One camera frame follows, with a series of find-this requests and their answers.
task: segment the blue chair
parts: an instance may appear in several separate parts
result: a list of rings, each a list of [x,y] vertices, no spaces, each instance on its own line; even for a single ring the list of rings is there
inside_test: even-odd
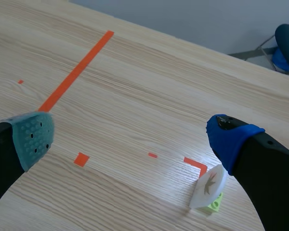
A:
[[[276,39],[279,50],[276,51],[276,54],[274,55],[273,61],[272,61],[268,57],[268,55],[265,53],[262,46],[265,43],[267,43],[269,40],[271,40],[273,37],[275,37]],[[270,62],[271,66],[273,67],[275,71],[278,71],[278,70],[276,69],[276,66],[274,65],[274,63],[276,64],[279,63],[282,66],[282,69],[284,69],[285,71],[278,71],[278,72],[289,75],[289,24],[280,25],[276,29],[275,35],[271,36],[268,40],[266,40],[263,44],[261,44],[258,47],[258,49],[260,49],[264,53],[265,57]],[[284,62],[284,63],[280,62],[283,60],[283,57],[285,58],[287,62]]]

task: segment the gray wall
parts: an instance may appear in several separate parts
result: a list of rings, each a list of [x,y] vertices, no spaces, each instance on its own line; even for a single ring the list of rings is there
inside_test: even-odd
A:
[[[289,0],[70,0],[207,48],[255,49],[289,23]]]

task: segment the perforated pad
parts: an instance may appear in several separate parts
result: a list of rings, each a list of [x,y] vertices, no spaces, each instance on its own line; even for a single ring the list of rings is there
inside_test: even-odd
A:
[[[54,124],[51,114],[32,112],[11,117],[7,122],[13,128],[13,142],[24,171],[28,171],[50,149]]]

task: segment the chair leg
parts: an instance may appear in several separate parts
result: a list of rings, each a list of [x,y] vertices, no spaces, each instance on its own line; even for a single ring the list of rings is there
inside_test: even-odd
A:
[[[266,59],[269,61],[269,63],[271,64],[272,68],[277,71],[274,63],[272,62],[272,60],[269,58],[269,56],[267,55],[267,53],[265,53],[264,49],[262,48],[262,46],[259,46],[258,49],[260,49],[262,51],[262,53],[265,55]]]

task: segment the orange tape square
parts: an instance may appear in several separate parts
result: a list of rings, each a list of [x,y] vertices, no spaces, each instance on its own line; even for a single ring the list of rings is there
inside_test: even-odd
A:
[[[78,156],[74,160],[74,164],[84,167],[89,157],[83,153],[78,153]]]

